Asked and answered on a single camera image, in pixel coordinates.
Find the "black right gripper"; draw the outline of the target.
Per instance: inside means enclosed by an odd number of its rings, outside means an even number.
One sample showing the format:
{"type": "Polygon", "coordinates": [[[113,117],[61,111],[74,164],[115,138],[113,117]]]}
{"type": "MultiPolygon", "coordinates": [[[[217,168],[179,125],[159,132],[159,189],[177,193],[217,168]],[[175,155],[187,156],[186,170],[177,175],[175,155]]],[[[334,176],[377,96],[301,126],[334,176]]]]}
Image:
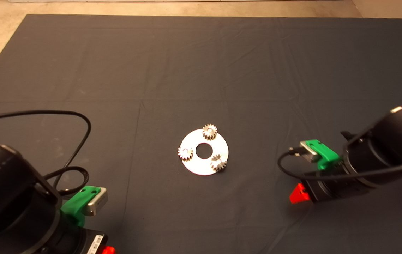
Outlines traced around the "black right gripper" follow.
{"type": "Polygon", "coordinates": [[[302,180],[290,194],[291,204],[305,201],[313,203],[350,198],[367,194],[371,182],[365,178],[346,180],[302,180]]]}

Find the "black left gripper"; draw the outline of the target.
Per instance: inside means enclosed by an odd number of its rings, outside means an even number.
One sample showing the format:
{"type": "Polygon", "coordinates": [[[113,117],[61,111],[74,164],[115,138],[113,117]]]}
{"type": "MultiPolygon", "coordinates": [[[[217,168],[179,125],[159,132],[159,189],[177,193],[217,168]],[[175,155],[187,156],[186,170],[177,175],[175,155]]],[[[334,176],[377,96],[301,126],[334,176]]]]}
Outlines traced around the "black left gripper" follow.
{"type": "Polygon", "coordinates": [[[116,254],[116,249],[107,246],[109,237],[99,230],[84,229],[80,254],[116,254]]]}

